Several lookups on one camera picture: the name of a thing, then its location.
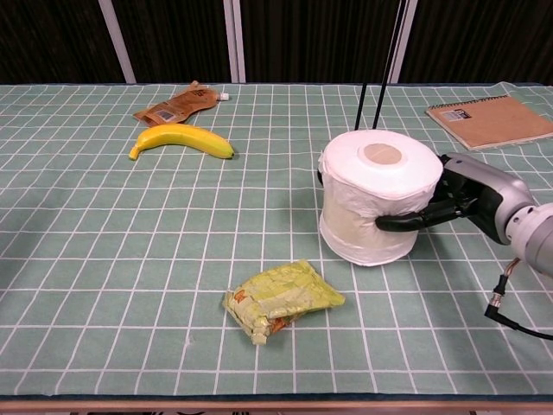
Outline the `brown spiral notebook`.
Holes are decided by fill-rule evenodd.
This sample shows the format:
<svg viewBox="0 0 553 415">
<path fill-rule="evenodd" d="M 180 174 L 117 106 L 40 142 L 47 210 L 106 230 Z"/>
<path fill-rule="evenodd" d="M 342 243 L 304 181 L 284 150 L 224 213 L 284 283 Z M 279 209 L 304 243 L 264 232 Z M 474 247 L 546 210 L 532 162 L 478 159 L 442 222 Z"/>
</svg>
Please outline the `brown spiral notebook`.
<svg viewBox="0 0 553 415">
<path fill-rule="evenodd" d="M 552 121 L 509 95 L 432 105 L 426 113 L 469 150 L 553 136 Z"/>
</svg>

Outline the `dark partition panel white frame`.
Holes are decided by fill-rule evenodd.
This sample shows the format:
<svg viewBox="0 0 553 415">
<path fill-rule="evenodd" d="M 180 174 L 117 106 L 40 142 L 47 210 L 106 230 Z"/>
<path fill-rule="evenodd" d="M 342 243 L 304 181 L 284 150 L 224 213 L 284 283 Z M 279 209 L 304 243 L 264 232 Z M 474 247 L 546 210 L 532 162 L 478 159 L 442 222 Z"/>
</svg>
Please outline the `dark partition panel white frame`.
<svg viewBox="0 0 553 415">
<path fill-rule="evenodd" d="M 123 82 L 98 0 L 0 0 L 0 84 Z"/>
<path fill-rule="evenodd" d="M 379 83 L 399 0 L 240 0 L 245 78 Z"/>
<path fill-rule="evenodd" d="M 136 81 L 229 82 L 223 0 L 112 0 Z"/>
<path fill-rule="evenodd" d="M 417 0 L 398 80 L 553 86 L 553 0 Z"/>
</svg>

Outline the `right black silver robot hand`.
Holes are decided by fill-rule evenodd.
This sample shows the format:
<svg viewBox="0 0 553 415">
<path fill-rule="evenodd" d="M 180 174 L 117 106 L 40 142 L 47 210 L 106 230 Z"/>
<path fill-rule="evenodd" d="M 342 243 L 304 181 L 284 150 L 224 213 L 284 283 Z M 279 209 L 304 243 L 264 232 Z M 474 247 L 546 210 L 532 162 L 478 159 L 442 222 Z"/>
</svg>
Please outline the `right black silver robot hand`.
<svg viewBox="0 0 553 415">
<path fill-rule="evenodd" d="M 508 245 L 509 220 L 521 208 L 535 204 L 525 182 L 465 154 L 448 153 L 439 159 L 443 172 L 428 206 L 418 212 L 380 216 L 377 228 L 406 233 L 464 217 L 493 241 Z"/>
</svg>

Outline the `yellow banana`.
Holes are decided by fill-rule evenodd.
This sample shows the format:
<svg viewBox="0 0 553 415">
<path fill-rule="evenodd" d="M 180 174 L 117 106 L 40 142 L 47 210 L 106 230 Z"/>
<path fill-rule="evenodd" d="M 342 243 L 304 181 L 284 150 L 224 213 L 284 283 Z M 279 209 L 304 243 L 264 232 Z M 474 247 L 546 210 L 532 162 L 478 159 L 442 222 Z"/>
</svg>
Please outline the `yellow banana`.
<svg viewBox="0 0 553 415">
<path fill-rule="evenodd" d="M 161 124 L 139 134 L 129 158 L 137 160 L 142 151 L 169 144 L 192 147 L 221 159 L 231 159 L 234 156 L 231 144 L 211 131 L 189 124 Z"/>
</svg>

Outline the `black metal holder rod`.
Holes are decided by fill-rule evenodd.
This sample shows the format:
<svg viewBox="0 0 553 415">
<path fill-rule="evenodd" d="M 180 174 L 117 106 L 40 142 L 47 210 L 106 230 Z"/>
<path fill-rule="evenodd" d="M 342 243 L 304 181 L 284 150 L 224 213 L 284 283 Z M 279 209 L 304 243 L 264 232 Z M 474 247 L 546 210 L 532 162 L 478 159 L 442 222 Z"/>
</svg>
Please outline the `black metal holder rod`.
<svg viewBox="0 0 553 415">
<path fill-rule="evenodd" d="M 401 29 L 401 26 L 402 26 L 402 20 L 403 20 L 403 16 L 404 16 L 406 6 L 407 6 L 407 0 L 398 0 L 397 15 L 396 15 L 394 28 L 393 28 L 393 32 L 392 32 L 391 43 L 390 43 L 390 46 L 389 46 L 389 49 L 388 49 L 388 54 L 387 54 L 387 57 L 386 57 L 385 70 L 384 70 L 384 73 L 383 73 L 380 92 L 379 92 L 379 96 L 378 96 L 378 102 L 377 102 L 375 114 L 373 116 L 373 121 L 372 121 L 372 129 L 373 130 L 375 130 L 378 126 L 378 120 L 379 120 L 379 116 L 380 116 L 380 113 L 381 113 L 381 108 L 382 108 L 382 105 L 383 105 L 383 102 L 384 102 L 384 97 L 385 97 L 385 90 L 386 90 L 386 87 L 388 85 L 388 80 L 390 78 L 391 66 L 392 66 L 394 54 L 395 54 L 395 51 L 396 51 L 397 40 L 398 40 L 400 29 Z M 367 83 L 364 82 L 363 85 L 362 85 L 362 88 L 361 88 L 361 95 L 360 95 L 360 98 L 359 98 L 358 110 L 357 110 L 355 125 L 354 125 L 354 130 L 356 130 L 356 131 L 359 129 L 361 116 L 363 115 L 366 88 L 367 88 Z"/>
</svg>

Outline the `green checkered tablecloth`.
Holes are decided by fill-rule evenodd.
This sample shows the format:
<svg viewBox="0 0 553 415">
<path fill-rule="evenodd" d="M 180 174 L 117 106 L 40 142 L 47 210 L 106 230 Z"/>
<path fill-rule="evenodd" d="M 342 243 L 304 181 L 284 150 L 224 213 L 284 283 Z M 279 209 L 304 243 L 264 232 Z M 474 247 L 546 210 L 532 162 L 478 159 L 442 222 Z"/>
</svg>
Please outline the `green checkered tablecloth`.
<svg viewBox="0 0 553 415">
<path fill-rule="evenodd" d="M 553 342 L 484 315 L 511 252 L 470 221 L 365 268 L 318 233 L 348 85 L 226 85 L 194 117 L 237 151 L 128 157 L 133 113 L 173 85 L 0 86 L 0 396 L 553 395 Z M 223 306 L 309 262 L 345 298 L 254 345 Z"/>
</svg>

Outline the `green crumpled snack packet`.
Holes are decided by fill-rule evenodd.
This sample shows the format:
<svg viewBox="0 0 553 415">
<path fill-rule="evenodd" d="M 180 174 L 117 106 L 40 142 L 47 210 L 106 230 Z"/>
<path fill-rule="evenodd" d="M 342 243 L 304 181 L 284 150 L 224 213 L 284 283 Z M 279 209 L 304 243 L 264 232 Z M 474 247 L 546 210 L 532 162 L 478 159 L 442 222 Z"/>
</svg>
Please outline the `green crumpled snack packet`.
<svg viewBox="0 0 553 415">
<path fill-rule="evenodd" d="M 223 300 L 254 345 L 264 345 L 270 335 L 306 313 L 344 303 L 344 296 L 305 260 L 262 271 L 228 291 Z"/>
</svg>

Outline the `brown spouted sauce pouch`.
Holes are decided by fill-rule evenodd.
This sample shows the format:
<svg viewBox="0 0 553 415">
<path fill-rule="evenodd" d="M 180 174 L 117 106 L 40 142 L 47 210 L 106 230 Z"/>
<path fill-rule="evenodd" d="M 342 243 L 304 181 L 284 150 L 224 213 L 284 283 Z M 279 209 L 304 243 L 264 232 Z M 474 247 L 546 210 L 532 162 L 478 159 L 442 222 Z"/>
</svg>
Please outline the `brown spouted sauce pouch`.
<svg viewBox="0 0 553 415">
<path fill-rule="evenodd" d="M 213 108 L 218 102 L 229 99 L 229 93 L 219 93 L 195 80 L 171 99 L 136 112 L 133 117 L 148 127 L 184 123 L 196 112 Z"/>
</svg>

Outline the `white toilet paper roll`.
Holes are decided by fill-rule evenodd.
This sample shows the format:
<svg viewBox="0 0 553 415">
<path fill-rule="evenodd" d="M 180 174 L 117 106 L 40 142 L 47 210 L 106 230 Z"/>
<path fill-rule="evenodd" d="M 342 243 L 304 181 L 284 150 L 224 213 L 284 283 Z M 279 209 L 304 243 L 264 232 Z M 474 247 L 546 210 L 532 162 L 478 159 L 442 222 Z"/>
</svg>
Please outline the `white toilet paper roll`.
<svg viewBox="0 0 553 415">
<path fill-rule="evenodd" d="M 416 231 L 376 226 L 386 215 L 418 212 L 429 204 L 443 167 L 425 144 L 392 131 L 349 131 L 321 153 L 320 232 L 337 255 L 356 265 L 393 262 L 415 245 Z"/>
</svg>

